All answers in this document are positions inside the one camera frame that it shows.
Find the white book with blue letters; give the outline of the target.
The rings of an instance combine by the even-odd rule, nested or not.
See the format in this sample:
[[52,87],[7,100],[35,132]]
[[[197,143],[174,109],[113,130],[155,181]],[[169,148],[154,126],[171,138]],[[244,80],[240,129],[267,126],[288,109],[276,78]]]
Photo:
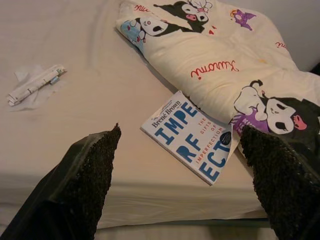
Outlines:
[[140,128],[210,186],[232,153],[233,126],[206,115],[181,91]]

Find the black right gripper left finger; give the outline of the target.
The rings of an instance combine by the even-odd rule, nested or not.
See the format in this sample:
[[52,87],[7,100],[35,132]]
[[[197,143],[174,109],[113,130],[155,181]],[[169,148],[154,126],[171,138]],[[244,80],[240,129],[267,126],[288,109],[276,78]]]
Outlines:
[[116,124],[73,143],[38,182],[0,240],[94,240],[121,134]]

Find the bed mattress with cream sheet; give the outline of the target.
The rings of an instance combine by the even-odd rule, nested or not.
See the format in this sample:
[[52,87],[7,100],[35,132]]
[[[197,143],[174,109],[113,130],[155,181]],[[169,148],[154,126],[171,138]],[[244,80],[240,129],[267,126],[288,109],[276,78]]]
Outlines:
[[[0,0],[0,234],[70,145],[119,125],[99,228],[168,221],[253,219],[265,212],[243,156],[213,186],[140,127],[173,94],[115,30],[119,0]],[[6,100],[17,79],[63,65],[35,109]]]

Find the cream cartoon print comforter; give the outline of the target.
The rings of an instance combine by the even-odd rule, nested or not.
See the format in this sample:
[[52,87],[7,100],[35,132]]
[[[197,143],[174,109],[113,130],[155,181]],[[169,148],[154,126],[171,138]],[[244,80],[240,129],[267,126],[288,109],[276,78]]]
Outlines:
[[116,26],[207,115],[320,159],[320,76],[297,68],[265,15],[218,0],[122,0]]

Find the teal bed frame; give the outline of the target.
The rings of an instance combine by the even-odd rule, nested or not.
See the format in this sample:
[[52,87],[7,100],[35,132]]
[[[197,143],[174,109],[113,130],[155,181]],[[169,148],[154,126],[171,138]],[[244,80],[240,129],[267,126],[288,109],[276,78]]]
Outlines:
[[151,226],[151,225],[172,225],[172,226],[229,226],[229,227],[249,227],[249,228],[270,228],[267,218],[239,218],[239,219],[203,219],[203,220],[175,220],[157,223],[125,224],[123,227]]

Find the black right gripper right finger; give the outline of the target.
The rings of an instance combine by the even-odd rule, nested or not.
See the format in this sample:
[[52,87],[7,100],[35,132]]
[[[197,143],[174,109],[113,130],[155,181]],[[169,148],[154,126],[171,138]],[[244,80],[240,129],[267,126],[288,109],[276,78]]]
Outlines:
[[250,125],[240,144],[278,240],[320,240],[320,155],[296,139]]

